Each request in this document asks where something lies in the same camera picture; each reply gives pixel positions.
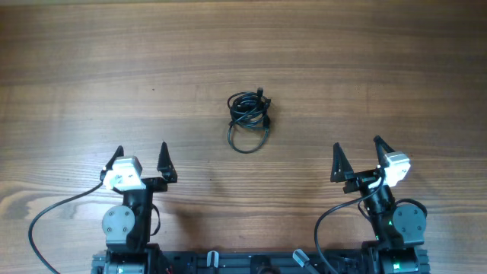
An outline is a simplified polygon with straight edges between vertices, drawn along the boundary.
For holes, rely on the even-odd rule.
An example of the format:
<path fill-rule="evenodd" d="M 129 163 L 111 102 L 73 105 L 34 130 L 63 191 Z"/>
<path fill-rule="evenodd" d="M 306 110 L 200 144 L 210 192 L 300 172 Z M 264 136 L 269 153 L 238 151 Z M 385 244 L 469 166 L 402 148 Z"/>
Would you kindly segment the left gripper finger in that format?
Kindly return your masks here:
<path fill-rule="evenodd" d="M 118 157 L 122 157 L 123 155 L 124 155 L 124 148 L 121 145 L 119 145 L 117 147 L 117 149 L 115 150 L 112 158 L 103 166 L 103 168 L 100 172 L 100 181 L 103 181 L 105 176 L 107 175 L 107 172 L 109 170 L 113 169 L 113 164 L 114 164 L 115 160 Z"/>
<path fill-rule="evenodd" d="M 177 182 L 177 172 L 174 168 L 172 160 L 170 159 L 170 154 L 166 142 L 162 142 L 161 144 L 161 150 L 158 156 L 157 171 L 161 173 L 161 176 L 168 183 Z"/>

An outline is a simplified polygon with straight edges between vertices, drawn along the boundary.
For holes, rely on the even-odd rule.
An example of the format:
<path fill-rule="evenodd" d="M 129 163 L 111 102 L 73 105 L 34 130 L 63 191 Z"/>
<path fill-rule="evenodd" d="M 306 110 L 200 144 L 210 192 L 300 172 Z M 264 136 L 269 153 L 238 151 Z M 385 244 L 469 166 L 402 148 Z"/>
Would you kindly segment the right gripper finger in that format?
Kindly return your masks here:
<path fill-rule="evenodd" d="M 391 148 L 379 135 L 376 135 L 374 137 L 374 144 L 377 152 L 379 165 L 381 167 L 386 167 L 387 163 L 385 160 L 385 154 L 395 152 L 395 150 Z"/>
<path fill-rule="evenodd" d="M 339 183 L 352 179 L 354 171 L 350 165 L 341 145 L 337 142 L 333 145 L 333 164 L 330 181 Z"/>

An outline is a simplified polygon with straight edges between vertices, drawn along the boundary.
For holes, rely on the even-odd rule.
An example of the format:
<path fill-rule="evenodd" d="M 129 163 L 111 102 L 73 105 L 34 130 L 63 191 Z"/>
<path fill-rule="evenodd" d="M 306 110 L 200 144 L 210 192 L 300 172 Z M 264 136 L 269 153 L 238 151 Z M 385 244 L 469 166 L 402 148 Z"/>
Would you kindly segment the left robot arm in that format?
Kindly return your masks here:
<path fill-rule="evenodd" d="M 173 267 L 158 244 L 150 238 L 161 228 L 151 228 L 151 213 L 159 214 L 153 203 L 155 193 L 166 192 L 177 182 L 177 172 L 170 159 L 167 143 L 161 144 L 157 177 L 142 177 L 142 166 L 136 156 L 125 156 L 119 146 L 100 172 L 100 181 L 108 190 L 123 196 L 121 205 L 107 210 L 102 230 L 107 249 L 95 254 L 91 265 L 97 274 L 172 273 Z"/>

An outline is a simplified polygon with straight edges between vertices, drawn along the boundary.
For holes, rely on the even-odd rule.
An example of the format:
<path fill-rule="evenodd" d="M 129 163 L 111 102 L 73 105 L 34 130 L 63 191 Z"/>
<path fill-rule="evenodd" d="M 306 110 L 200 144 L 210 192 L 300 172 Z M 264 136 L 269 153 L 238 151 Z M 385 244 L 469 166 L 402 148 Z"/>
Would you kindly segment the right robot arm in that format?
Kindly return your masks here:
<path fill-rule="evenodd" d="M 378 165 L 355 172 L 337 142 L 333 146 L 330 180 L 343 182 L 344 193 L 359 192 L 355 202 L 371 224 L 376 240 L 362 244 L 369 273 L 430 273 L 425 242 L 427 209 L 414 199 L 397 200 L 392 188 L 403 180 L 411 167 L 409 157 L 391 148 L 380 136 L 374 138 Z"/>

